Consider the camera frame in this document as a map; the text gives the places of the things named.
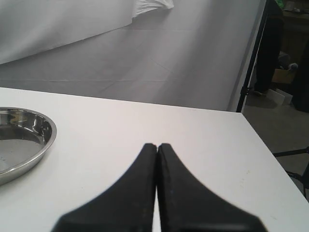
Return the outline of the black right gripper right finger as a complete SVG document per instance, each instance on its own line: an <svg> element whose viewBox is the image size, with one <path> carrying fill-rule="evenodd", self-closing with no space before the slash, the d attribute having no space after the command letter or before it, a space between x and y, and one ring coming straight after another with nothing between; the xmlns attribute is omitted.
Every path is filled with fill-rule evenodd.
<svg viewBox="0 0 309 232"><path fill-rule="evenodd" d="M163 232L261 232L261 220L198 181L170 144L157 153L157 194Z"/></svg>

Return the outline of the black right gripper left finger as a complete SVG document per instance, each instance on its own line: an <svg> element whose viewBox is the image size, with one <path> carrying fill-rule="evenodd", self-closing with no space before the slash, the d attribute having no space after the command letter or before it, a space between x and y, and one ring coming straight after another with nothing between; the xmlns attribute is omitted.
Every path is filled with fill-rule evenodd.
<svg viewBox="0 0 309 232"><path fill-rule="evenodd" d="M128 170L106 191L64 214L59 232L150 232L155 203L157 148L145 144Z"/></svg>

